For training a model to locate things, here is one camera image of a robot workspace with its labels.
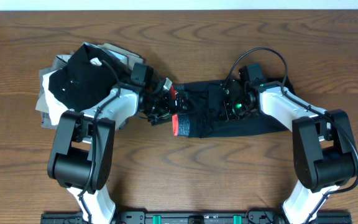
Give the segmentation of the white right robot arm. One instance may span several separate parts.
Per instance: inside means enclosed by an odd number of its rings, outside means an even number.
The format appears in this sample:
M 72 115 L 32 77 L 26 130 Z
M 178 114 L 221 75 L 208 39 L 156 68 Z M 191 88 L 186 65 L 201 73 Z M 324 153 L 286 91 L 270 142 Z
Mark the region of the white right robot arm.
M 283 202 L 274 223 L 313 223 L 330 195 L 358 185 L 358 152 L 348 115 L 328 111 L 294 95 L 285 82 L 268 82 L 259 64 L 244 67 L 240 80 L 228 75 L 223 88 L 229 95 L 242 90 L 229 104 L 237 118 L 258 112 L 292 133 L 293 163 L 298 181 Z

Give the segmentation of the black leggings with red waistband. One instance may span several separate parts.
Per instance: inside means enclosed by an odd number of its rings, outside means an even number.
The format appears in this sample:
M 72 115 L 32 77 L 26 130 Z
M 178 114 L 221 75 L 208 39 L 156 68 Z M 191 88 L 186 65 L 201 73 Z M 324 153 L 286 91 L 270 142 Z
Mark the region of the black leggings with red waistband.
M 249 91 L 249 82 L 233 80 Z M 159 85 L 152 94 L 162 89 Z M 229 121 L 224 110 L 224 99 L 226 92 L 222 80 L 206 82 L 193 82 L 178 84 L 177 90 L 187 94 L 188 111 L 172 116 L 172 129 L 175 136 L 188 138 L 216 138 L 216 137 L 238 137 L 255 136 L 260 134 L 276 133 L 286 131 L 288 128 L 274 117 L 260 111 L 257 103 L 257 113 L 252 117 Z

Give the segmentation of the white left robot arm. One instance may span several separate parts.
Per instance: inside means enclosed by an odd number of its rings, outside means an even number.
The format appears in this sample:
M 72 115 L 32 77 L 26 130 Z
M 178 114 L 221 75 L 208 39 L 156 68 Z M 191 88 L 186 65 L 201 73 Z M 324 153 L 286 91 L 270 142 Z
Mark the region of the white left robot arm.
M 48 161 L 48 176 L 67 189 L 81 208 L 77 217 L 66 217 L 63 223 L 119 223 L 106 186 L 115 132 L 138 112 L 155 124 L 189 109 L 169 80 L 159 81 L 148 91 L 154 71 L 146 64 L 136 63 L 129 77 L 120 77 L 105 60 L 97 68 L 112 75 L 109 94 L 83 111 L 62 113 Z

